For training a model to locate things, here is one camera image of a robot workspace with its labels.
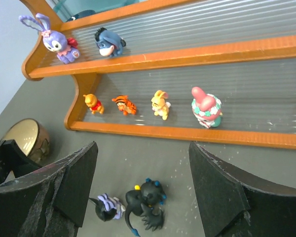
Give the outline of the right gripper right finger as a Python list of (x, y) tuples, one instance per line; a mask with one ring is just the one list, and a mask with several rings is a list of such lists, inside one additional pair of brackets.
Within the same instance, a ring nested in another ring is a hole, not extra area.
[(296, 237), (296, 188), (232, 165), (189, 145), (193, 185), (207, 237)]

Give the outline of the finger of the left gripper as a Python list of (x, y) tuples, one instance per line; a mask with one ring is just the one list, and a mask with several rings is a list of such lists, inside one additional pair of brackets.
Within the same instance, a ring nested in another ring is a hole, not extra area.
[(11, 171), (19, 178), (40, 168), (42, 166), (29, 159), (14, 139), (0, 141), (0, 184)]

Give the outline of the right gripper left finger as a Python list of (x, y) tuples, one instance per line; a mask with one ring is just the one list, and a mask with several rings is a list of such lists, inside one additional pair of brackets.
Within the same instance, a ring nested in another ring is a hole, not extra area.
[(0, 237), (75, 237), (82, 227), (98, 146), (0, 184)]

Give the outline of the pink rabbit toy figure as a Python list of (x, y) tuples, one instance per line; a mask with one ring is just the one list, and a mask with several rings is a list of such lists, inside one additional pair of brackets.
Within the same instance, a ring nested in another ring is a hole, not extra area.
[(222, 120), (222, 102), (215, 95), (205, 93), (200, 87), (191, 90), (192, 112), (199, 124), (206, 129), (218, 127)]

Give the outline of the purple rabbit toy figure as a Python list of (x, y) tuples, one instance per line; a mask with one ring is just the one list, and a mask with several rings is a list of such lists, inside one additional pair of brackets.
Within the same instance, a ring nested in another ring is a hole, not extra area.
[(51, 30), (48, 16), (41, 13), (37, 13), (36, 18), (21, 15), (19, 20), (27, 27), (37, 30), (42, 36), (44, 46), (49, 51), (56, 53), (57, 58), (64, 64), (73, 63), (80, 57), (76, 39), (67, 38), (63, 33)]

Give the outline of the blue small toy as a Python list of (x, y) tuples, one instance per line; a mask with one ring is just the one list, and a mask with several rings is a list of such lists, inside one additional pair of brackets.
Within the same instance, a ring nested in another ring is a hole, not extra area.
[(123, 54), (126, 41), (118, 34), (101, 27), (96, 31), (94, 38), (102, 56), (117, 57)]

